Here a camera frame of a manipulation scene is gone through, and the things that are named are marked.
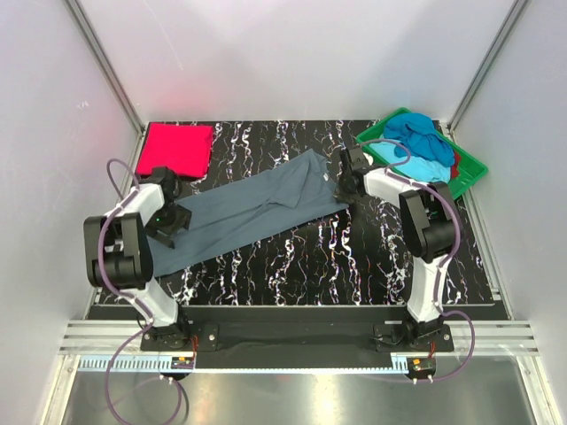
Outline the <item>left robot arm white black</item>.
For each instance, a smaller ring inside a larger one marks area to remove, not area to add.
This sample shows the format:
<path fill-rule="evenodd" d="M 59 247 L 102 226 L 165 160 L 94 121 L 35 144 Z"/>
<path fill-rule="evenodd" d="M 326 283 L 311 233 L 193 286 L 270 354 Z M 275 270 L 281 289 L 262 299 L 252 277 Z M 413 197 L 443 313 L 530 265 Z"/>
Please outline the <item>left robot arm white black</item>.
<path fill-rule="evenodd" d="M 176 203 L 181 188 L 173 170 L 155 167 L 114 209 L 83 223 L 89 283 L 126 300 L 150 337 L 174 351 L 190 343 L 190 324 L 154 277 L 150 242 L 173 250 L 174 236 L 189 228 L 190 210 Z"/>

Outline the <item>grey blue t shirt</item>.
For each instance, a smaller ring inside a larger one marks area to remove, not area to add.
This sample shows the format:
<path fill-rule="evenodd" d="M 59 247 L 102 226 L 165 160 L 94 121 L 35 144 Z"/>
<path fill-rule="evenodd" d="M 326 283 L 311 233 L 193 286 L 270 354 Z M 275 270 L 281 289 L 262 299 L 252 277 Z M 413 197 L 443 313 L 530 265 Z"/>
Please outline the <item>grey blue t shirt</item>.
<path fill-rule="evenodd" d="M 175 247 L 149 241 L 156 277 L 213 259 L 347 208 L 334 197 L 327 159 L 309 150 L 271 170 L 185 197 L 190 226 Z"/>

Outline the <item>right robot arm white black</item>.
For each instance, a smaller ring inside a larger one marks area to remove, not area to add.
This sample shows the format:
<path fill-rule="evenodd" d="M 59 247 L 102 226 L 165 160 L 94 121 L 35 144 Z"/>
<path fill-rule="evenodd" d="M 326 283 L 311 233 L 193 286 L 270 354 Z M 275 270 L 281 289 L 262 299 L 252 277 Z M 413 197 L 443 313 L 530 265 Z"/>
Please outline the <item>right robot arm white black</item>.
<path fill-rule="evenodd" d="M 399 210 L 403 242 L 413 256 L 402 340 L 410 350 L 421 351 L 442 325 L 447 269 L 462 240 L 451 192 L 444 182 L 426 184 L 372 166 L 360 148 L 343 149 L 340 160 L 337 200 L 352 204 L 364 196 L 376 197 Z"/>

